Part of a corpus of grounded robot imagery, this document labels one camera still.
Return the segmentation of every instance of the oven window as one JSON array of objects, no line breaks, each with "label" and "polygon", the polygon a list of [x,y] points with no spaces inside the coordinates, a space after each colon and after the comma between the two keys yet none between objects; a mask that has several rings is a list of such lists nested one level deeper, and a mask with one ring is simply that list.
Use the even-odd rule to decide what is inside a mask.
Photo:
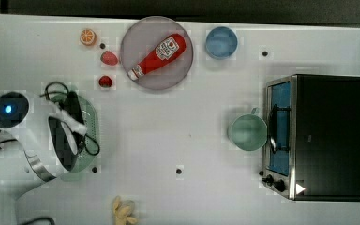
[{"label": "oven window", "polygon": [[270,136],[275,143],[270,152],[269,170],[288,176],[289,174],[289,132],[291,107],[291,84],[289,82],[272,86]]}]

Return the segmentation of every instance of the plate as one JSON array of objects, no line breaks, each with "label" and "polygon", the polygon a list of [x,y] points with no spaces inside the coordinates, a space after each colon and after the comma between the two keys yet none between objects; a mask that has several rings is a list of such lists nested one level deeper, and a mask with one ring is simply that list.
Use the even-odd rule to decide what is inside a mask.
[{"label": "plate", "polygon": [[170,64],[148,73],[134,81],[135,83],[153,90],[163,90],[177,85],[191,69],[194,51],[187,31],[179,23],[166,17],[147,17],[127,30],[122,40],[120,55],[126,74],[153,51],[165,37],[174,33],[183,36],[186,41],[186,50]]}]

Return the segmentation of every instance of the blue light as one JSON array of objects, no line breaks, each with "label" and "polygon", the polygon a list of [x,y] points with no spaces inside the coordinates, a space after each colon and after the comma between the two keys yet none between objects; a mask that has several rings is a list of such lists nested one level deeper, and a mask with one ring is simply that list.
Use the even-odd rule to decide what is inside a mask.
[{"label": "blue light", "polygon": [[5,113],[11,113],[11,105],[5,106]]}]

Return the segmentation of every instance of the toaster oven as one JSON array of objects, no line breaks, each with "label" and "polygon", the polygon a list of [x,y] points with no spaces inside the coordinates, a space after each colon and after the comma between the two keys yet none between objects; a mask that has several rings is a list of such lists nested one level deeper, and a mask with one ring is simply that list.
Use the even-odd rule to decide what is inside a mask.
[{"label": "toaster oven", "polygon": [[266,92],[264,185],[296,201],[360,201],[360,77],[297,74]]}]

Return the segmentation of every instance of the bowl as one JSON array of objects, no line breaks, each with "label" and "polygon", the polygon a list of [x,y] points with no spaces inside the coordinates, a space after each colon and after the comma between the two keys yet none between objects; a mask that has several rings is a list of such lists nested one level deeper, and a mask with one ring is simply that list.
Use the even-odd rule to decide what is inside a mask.
[{"label": "bowl", "polygon": [[214,59],[230,57],[238,46],[238,39],[232,29],[220,26],[213,29],[206,37],[206,50]]}]

